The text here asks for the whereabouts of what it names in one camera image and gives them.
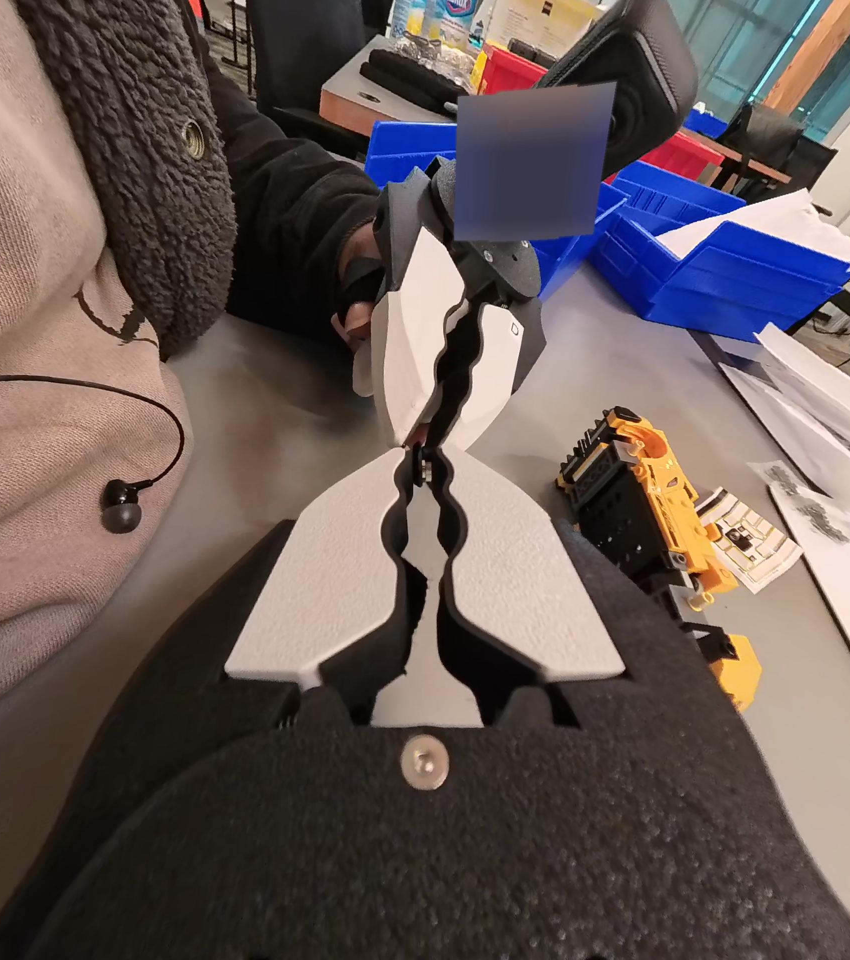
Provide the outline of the sticker sheet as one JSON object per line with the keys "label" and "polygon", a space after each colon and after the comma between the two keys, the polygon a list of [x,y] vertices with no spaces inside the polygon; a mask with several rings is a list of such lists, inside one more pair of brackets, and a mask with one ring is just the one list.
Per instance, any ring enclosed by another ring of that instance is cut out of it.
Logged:
{"label": "sticker sheet", "polygon": [[798,543],[723,487],[700,499],[695,509],[721,561],[752,594],[804,556]]}

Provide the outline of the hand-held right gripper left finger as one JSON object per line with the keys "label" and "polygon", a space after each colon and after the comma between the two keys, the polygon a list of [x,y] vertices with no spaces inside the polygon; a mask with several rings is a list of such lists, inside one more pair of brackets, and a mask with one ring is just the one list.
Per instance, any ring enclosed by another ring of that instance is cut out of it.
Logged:
{"label": "hand-held right gripper left finger", "polygon": [[224,663],[228,678],[333,690],[370,723],[404,676],[427,576],[404,557],[414,455],[384,452],[326,489],[293,522]]}

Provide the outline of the wooden beam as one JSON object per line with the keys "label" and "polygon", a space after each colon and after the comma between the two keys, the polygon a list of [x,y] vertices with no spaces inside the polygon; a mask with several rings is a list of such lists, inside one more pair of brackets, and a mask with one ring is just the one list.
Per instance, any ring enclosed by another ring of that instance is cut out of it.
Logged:
{"label": "wooden beam", "polygon": [[780,114],[791,114],[849,37],[850,1],[830,2],[764,104]]}

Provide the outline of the white printed card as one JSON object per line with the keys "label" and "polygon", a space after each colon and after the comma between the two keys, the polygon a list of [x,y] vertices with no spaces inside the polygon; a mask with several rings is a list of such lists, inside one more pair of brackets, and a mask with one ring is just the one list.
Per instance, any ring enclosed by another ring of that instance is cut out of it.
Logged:
{"label": "white printed card", "polygon": [[506,48],[512,40],[559,59],[610,9],[611,2],[497,1],[484,40]]}

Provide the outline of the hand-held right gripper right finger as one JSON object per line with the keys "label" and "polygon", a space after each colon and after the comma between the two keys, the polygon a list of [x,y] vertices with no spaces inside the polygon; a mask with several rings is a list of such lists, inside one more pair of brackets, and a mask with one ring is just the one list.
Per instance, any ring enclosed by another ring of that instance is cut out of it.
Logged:
{"label": "hand-held right gripper right finger", "polygon": [[551,517],[470,453],[434,450],[447,560],[436,619],[442,665],[491,726],[515,690],[621,678],[625,663]]}

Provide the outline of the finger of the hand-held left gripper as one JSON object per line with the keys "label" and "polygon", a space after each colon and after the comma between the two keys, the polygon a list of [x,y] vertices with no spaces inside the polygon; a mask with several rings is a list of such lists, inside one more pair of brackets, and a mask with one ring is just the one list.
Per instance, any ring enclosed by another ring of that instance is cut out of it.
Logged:
{"label": "finger of the hand-held left gripper", "polygon": [[370,338],[352,362],[352,389],[373,400],[387,446],[407,445],[427,412],[447,319],[463,300],[464,281],[453,258],[422,226],[399,288],[377,303]]}
{"label": "finger of the hand-held left gripper", "polygon": [[502,306],[481,304],[453,330],[450,367],[431,419],[431,448],[467,450],[502,413],[513,392],[524,327]]}

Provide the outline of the orange black lego car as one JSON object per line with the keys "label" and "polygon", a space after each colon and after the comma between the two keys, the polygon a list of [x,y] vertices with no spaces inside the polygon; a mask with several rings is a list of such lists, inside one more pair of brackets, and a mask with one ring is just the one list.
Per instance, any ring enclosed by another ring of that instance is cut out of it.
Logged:
{"label": "orange black lego car", "polygon": [[746,711],[762,666],[746,636],[705,614],[738,581],[719,557],[717,526],[698,515],[698,494],[665,433],[624,407],[606,410],[560,463],[554,486],[580,534],[671,618],[735,708]]}

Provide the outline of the white paper sheet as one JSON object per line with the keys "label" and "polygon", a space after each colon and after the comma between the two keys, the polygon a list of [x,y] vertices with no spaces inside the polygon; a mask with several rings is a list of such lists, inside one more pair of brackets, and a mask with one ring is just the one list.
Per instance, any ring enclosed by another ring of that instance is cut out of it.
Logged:
{"label": "white paper sheet", "polygon": [[725,364],[719,370],[778,447],[812,483],[826,490],[843,457],[823,427],[764,381]]}

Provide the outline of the blue plastic storage bin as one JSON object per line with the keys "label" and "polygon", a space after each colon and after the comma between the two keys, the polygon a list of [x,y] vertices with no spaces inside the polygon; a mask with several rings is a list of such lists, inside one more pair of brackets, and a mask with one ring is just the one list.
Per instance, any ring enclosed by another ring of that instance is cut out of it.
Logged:
{"label": "blue plastic storage bin", "polygon": [[[426,170],[436,158],[455,158],[455,124],[377,121],[366,151],[364,171],[379,187],[403,182],[414,169]],[[627,201],[627,195],[603,184],[595,225],[591,233],[533,241],[539,261],[544,302],[573,274],[608,231],[613,214]]]}
{"label": "blue plastic storage bin", "polygon": [[850,282],[850,263],[735,222],[680,258],[621,216],[590,260],[640,318],[743,342],[790,329]]}
{"label": "blue plastic storage bin", "polygon": [[611,199],[599,203],[599,238],[588,259],[613,286],[634,279],[639,286],[663,284],[682,259],[665,249],[665,234],[745,206],[734,194],[642,161],[627,166],[607,192]]}

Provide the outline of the person's left hand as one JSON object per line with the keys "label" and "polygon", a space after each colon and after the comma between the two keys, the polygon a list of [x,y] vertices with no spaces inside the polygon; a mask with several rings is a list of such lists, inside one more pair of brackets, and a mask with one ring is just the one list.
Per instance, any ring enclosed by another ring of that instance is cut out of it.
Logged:
{"label": "person's left hand", "polygon": [[[337,292],[344,288],[345,274],[352,261],[356,259],[371,259],[375,261],[377,267],[382,264],[381,252],[373,232],[373,223],[370,221],[352,231],[342,245],[336,264],[335,289]],[[353,353],[370,336],[373,310],[374,304],[370,301],[356,301],[349,306],[343,317],[336,313],[332,319],[336,332]]]}

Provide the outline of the dark fleece jacket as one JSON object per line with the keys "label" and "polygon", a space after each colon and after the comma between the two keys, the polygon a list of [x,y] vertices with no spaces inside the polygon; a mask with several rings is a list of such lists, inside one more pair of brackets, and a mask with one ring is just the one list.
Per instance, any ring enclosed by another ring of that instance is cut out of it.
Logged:
{"label": "dark fleece jacket", "polygon": [[224,312],[236,215],[187,2],[19,1],[163,360]]}

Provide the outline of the white paper sheets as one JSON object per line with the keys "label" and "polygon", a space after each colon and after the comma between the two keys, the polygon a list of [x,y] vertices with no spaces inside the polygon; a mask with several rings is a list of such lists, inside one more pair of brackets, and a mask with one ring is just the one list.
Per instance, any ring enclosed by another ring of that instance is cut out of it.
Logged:
{"label": "white paper sheets", "polygon": [[772,324],[759,332],[757,339],[765,351],[762,366],[771,381],[769,387],[837,442],[843,457],[826,489],[820,489],[850,509],[850,376]]}

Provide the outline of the white crumpled paper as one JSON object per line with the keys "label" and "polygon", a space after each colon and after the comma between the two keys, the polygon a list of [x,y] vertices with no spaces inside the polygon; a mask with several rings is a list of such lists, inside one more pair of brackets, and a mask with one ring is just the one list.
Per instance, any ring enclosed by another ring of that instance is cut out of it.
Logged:
{"label": "white crumpled paper", "polygon": [[823,219],[808,189],[691,222],[659,234],[657,239],[676,257],[684,257],[726,223],[838,259],[850,269],[850,237]]}

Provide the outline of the black foam parts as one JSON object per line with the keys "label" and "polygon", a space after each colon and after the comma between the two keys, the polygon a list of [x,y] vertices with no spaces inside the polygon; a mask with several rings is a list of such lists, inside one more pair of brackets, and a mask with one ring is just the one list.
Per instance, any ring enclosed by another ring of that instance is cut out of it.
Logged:
{"label": "black foam parts", "polygon": [[460,99],[470,97],[466,84],[418,60],[388,49],[373,49],[359,66],[360,76],[399,98],[434,114],[454,116]]}

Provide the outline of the black printed paper slip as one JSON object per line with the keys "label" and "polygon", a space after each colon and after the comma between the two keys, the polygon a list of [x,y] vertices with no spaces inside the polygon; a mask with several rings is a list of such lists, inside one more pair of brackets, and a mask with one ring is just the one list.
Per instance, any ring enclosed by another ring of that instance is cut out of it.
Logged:
{"label": "black printed paper slip", "polygon": [[747,466],[776,494],[779,512],[790,510],[807,522],[813,531],[838,545],[850,544],[850,509],[826,493],[812,489],[802,477],[781,460],[749,462]]}

